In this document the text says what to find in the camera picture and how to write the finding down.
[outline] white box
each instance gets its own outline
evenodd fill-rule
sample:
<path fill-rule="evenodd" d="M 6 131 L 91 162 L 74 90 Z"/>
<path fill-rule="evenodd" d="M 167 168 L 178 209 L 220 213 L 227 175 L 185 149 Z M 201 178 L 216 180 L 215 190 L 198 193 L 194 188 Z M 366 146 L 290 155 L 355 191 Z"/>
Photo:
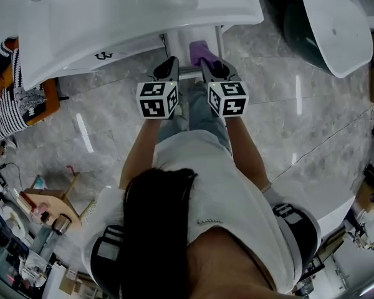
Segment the white box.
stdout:
<path fill-rule="evenodd" d="M 145 82 L 137 85 L 136 101 L 142 117 L 166 119 L 179 103 L 177 82 Z"/>
<path fill-rule="evenodd" d="M 245 82 L 208 83 L 208 103 L 220 117 L 241 116 L 249 102 L 249 92 Z"/>

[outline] black cord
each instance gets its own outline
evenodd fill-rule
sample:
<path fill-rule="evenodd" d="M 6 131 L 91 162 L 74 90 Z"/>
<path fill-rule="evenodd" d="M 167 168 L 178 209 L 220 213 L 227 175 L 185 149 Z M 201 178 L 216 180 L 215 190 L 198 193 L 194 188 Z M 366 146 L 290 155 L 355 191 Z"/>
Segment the black cord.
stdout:
<path fill-rule="evenodd" d="M 3 165 L 0 166 L 0 169 L 3 169 L 3 168 L 5 168 L 7 165 L 10 165 L 10 164 L 15 165 L 16 168 L 18 169 L 19 184 L 21 184 L 21 191 L 24 191 L 24 188 L 23 188 L 23 186 L 22 186 L 22 181 L 21 181 L 21 170 L 19 169 L 19 167 L 18 167 L 17 164 L 15 164 L 15 163 L 13 163 L 13 162 L 5 163 L 5 164 L 3 164 Z"/>
<path fill-rule="evenodd" d="M 169 57 L 168 48 L 166 47 L 166 41 L 165 41 L 165 35 L 164 34 L 161 34 L 161 40 L 162 40 L 163 45 L 165 46 L 166 57 Z"/>

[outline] gray marble floor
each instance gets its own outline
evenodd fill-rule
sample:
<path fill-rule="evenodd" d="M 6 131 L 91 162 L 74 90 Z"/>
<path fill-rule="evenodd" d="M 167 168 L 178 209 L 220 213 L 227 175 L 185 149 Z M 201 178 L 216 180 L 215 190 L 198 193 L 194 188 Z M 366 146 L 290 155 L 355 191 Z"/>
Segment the gray marble floor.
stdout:
<path fill-rule="evenodd" d="M 244 121 L 269 179 L 292 177 L 311 183 L 332 175 L 352 185 L 374 150 L 368 66 L 343 79 L 312 67 L 284 42 L 277 8 L 267 0 L 261 3 L 264 22 L 232 27 L 224 34 L 224 45 L 227 59 L 249 86 Z M 23 186 L 41 174 L 49 187 L 65 188 L 72 179 L 65 166 L 72 165 L 82 173 L 70 195 L 79 212 L 105 186 L 116 186 L 143 123 L 135 104 L 137 82 L 164 56 L 159 49 L 92 74 L 60 78 L 61 90 L 70 100 L 61 103 L 58 113 L 18 133 L 19 149 L 7 154 L 7 161 L 21 167 Z M 93 153 L 81 137 L 78 113 Z M 20 190 L 17 169 L 6 168 L 3 173 Z M 80 234 L 70 232 L 57 250 L 62 260 L 76 267 L 79 240 Z"/>

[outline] purple cloth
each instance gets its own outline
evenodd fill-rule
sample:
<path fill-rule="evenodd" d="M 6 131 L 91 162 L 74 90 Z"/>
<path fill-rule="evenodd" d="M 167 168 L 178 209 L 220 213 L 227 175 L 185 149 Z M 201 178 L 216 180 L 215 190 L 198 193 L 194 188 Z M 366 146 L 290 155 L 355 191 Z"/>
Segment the purple cloth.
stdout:
<path fill-rule="evenodd" d="M 206 59 L 212 67 L 213 62 L 219 60 L 218 57 L 216 57 L 211 51 L 209 51 L 208 44 L 203 40 L 194 41 L 189 44 L 189 58 L 191 64 L 195 67 L 201 66 L 201 59 Z"/>

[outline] blue pants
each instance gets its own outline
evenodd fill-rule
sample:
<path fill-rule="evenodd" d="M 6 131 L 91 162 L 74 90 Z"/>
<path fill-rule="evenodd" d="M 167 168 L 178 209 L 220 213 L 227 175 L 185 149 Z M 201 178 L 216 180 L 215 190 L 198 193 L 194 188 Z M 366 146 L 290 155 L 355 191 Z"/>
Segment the blue pants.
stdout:
<path fill-rule="evenodd" d="M 189 109 L 189 130 L 205 130 L 216 136 L 219 142 L 228 150 L 230 149 L 229 136 L 220 117 L 212 112 L 208 104 L 208 89 L 203 82 L 190 85 L 187 90 Z M 166 121 L 159 132 L 157 143 L 182 132 L 180 128 L 181 117 L 174 115 L 173 119 Z"/>

